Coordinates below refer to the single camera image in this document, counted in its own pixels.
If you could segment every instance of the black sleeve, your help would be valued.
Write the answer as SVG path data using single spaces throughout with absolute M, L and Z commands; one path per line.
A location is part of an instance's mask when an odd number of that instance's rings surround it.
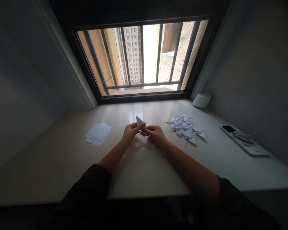
M 281 229 L 266 211 L 252 203 L 232 183 L 220 178 L 220 199 L 205 208 L 205 225 L 214 229 Z
M 96 225 L 111 180 L 105 167 L 89 167 L 40 228 L 82 229 Z

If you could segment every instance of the right hand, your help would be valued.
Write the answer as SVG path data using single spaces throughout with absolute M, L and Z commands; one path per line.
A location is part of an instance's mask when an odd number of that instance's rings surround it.
M 153 141 L 159 146 L 162 146 L 168 142 L 160 126 L 146 126 L 146 128 L 143 129 L 143 132 L 150 135 Z

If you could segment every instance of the white desk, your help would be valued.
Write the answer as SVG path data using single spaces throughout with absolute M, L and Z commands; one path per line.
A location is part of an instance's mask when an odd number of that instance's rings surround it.
M 208 142 L 198 146 L 179 138 L 165 121 L 187 114 L 207 129 Z M 199 163 L 229 179 L 241 191 L 288 188 L 288 167 L 274 157 L 251 157 L 220 129 L 228 122 L 193 107 L 189 100 L 101 105 L 68 112 L 0 169 L 0 205 L 59 202 L 84 171 L 99 162 L 121 139 L 127 124 L 139 116 L 147 125 L 160 125 L 165 136 Z M 113 131 L 100 148 L 85 143 L 95 124 Z M 175 168 L 147 137 L 137 135 L 113 175 L 109 198 L 186 195 L 190 191 Z

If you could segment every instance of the hand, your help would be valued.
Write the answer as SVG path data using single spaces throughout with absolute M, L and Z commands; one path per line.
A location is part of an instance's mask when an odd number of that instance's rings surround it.
M 137 133 L 140 133 L 140 129 L 145 127 L 145 123 L 137 126 L 137 123 L 132 123 L 130 125 L 127 125 L 122 137 L 122 141 L 125 141 L 129 144 L 131 144 L 132 140 L 134 139 L 135 135 Z
M 150 135 L 153 141 L 160 147 L 168 142 L 160 126 L 146 126 L 146 128 L 143 129 L 143 132 Z

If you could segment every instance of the small white container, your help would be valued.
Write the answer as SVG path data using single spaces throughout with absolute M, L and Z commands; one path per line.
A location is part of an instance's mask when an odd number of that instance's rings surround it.
M 207 93 L 199 93 L 193 101 L 193 105 L 199 108 L 206 108 L 210 102 L 211 95 Z

